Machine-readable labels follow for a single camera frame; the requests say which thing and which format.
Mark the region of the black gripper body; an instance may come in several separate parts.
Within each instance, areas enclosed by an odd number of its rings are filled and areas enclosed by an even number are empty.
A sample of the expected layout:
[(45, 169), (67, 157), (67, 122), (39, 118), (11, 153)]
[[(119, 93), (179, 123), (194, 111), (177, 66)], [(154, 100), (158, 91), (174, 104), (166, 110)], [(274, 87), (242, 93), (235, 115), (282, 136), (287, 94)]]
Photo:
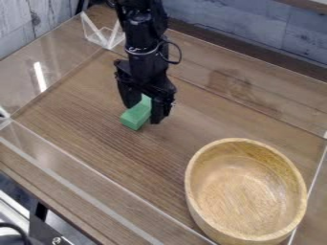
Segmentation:
[(169, 47), (157, 46), (150, 50), (126, 48), (127, 59), (117, 59), (115, 78), (133, 82), (142, 94), (153, 95), (177, 93), (177, 87), (167, 77), (167, 70), (175, 60), (170, 60)]

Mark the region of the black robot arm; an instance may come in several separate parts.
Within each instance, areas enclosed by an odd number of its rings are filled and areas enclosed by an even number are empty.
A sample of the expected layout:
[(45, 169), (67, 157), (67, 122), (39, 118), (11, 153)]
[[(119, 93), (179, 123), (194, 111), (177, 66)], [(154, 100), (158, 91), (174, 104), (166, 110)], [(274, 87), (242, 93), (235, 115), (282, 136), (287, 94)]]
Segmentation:
[(119, 23), (126, 34), (127, 59), (117, 59), (115, 78), (123, 103), (135, 107), (142, 96), (151, 99), (151, 123), (158, 124), (170, 115), (177, 87), (167, 76), (171, 60), (165, 34), (169, 17), (163, 0), (115, 0)]

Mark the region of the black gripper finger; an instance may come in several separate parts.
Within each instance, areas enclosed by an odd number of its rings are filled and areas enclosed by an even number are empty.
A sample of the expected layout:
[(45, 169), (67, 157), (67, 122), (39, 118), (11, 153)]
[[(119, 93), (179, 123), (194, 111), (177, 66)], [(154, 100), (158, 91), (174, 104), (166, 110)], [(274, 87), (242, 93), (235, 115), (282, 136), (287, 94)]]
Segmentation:
[(127, 108), (133, 108), (142, 100), (142, 93), (133, 82), (118, 78), (118, 89), (122, 97), (122, 101)]
[(174, 93), (151, 96), (151, 124), (159, 124), (170, 115), (174, 102)]

